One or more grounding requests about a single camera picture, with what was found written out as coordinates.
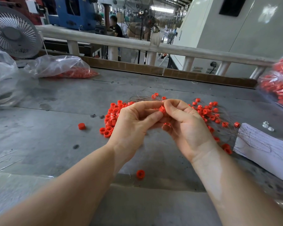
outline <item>left hand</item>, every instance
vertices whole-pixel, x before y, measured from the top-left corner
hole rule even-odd
[[[155,110],[164,103],[160,101],[137,102],[122,108],[107,143],[116,153],[118,161],[128,162],[142,145],[148,129],[162,127],[162,112]]]

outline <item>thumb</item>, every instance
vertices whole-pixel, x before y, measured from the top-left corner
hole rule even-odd
[[[173,119],[184,122],[189,119],[190,114],[175,108],[172,103],[168,100],[164,102],[164,107],[166,109],[166,113],[169,114]]]
[[[150,114],[149,116],[147,116],[143,121],[143,127],[148,130],[149,128],[151,128],[155,123],[157,123],[162,117],[163,117],[163,113],[160,111],[157,111],[155,113]]]

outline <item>white machine cabinet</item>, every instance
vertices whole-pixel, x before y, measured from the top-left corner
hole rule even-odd
[[[278,59],[283,55],[283,0],[245,0],[237,17],[220,15],[224,0],[193,0],[173,44]],[[171,55],[179,70],[184,56]],[[195,58],[192,71],[209,73],[210,63]],[[249,78],[255,66],[232,63],[228,77]]]

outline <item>gray desk fan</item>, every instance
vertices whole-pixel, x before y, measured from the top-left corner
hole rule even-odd
[[[0,6],[0,49],[24,59],[38,54],[42,39],[33,23],[18,11]]]

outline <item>person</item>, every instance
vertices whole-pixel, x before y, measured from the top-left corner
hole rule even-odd
[[[112,15],[110,17],[110,29],[113,29],[115,31],[114,36],[116,37],[123,37],[122,35],[122,29],[121,27],[117,24],[117,17]]]
[[[167,117],[156,110],[162,105]],[[0,226],[88,225],[117,172],[158,127],[190,161],[224,226],[283,226],[283,210],[216,144],[196,110],[175,99],[123,108],[106,145],[1,215]]]

